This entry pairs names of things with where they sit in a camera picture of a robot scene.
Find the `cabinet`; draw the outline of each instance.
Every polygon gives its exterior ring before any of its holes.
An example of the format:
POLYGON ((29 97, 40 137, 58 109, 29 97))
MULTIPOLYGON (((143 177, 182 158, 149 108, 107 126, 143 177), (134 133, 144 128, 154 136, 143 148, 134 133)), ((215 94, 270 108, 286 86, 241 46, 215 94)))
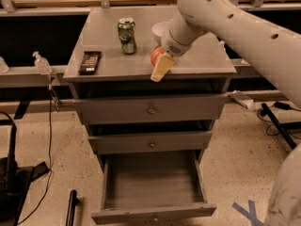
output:
POLYGON ((160 82, 151 77, 151 27, 169 21, 176 7, 93 9, 64 78, 103 170, 97 224, 128 220, 208 217, 199 162, 222 112, 235 73, 217 38, 196 41, 160 82), (135 19, 138 51, 121 52, 117 24, 135 19), (103 57, 94 75, 78 75, 87 50, 103 57))

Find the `drawer handle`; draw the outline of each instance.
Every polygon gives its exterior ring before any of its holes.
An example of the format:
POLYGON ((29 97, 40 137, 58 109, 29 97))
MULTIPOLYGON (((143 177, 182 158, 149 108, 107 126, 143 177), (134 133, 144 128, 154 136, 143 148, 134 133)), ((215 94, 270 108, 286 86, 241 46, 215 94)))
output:
POLYGON ((149 108, 149 113, 151 114, 151 115, 154 115, 154 114, 156 114, 156 112, 157 112, 157 110, 154 108, 154 107, 150 107, 149 108))
POLYGON ((152 140, 152 141, 150 142, 150 147, 154 148, 155 146, 156 146, 156 142, 152 140))

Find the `closed drawer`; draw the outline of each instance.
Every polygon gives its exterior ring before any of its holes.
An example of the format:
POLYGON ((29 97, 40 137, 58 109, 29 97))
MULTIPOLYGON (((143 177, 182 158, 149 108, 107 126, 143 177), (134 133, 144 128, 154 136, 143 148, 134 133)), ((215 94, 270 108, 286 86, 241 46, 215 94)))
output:
POLYGON ((206 149, 212 132, 204 121, 175 121, 89 126, 96 154, 206 149))
POLYGON ((211 216, 193 151, 108 155, 97 224, 211 216))
POLYGON ((76 100, 82 124, 216 120, 226 95, 76 100))

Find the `concrete floor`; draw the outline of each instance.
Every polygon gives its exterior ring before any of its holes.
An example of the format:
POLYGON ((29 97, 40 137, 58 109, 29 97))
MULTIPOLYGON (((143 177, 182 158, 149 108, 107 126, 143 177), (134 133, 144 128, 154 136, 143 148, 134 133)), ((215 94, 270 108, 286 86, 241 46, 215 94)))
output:
MULTIPOLYGON (((245 109, 235 103, 226 104, 214 125, 214 135, 200 163, 203 185, 209 202, 217 204, 210 218, 188 218, 146 222, 144 225, 246 226, 250 221, 232 206, 236 202, 249 212, 253 201, 257 218, 264 221, 269 196, 277 172, 289 153, 281 136, 270 137, 270 123, 258 119, 261 103, 245 109)), ((0 110, 13 116, 13 104, 0 104, 0 110)), ((19 166, 36 166, 48 160, 49 104, 31 103, 21 120, 16 120, 16 160, 19 166)), ((301 121, 301 113, 273 108, 281 121, 301 121)), ((103 173, 87 141, 74 107, 68 102, 61 111, 52 112, 53 175, 49 191, 39 209, 22 226, 66 225, 70 192, 77 190, 81 203, 76 207, 74 226, 95 225, 91 212, 99 211, 102 198, 103 173)), ((0 157, 7 156, 8 129, 0 127, 0 157)), ((31 184, 20 220, 25 218, 42 197, 48 176, 31 184)), ((128 226, 139 223, 122 224, 128 226)))

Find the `green can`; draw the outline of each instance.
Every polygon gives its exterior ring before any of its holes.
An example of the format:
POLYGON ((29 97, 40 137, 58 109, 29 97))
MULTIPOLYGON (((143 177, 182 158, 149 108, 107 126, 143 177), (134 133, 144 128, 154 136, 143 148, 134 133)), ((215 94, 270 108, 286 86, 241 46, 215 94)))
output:
POLYGON ((133 18, 119 19, 119 40, 121 42, 122 52, 126 55, 137 51, 135 43, 135 21, 133 18))

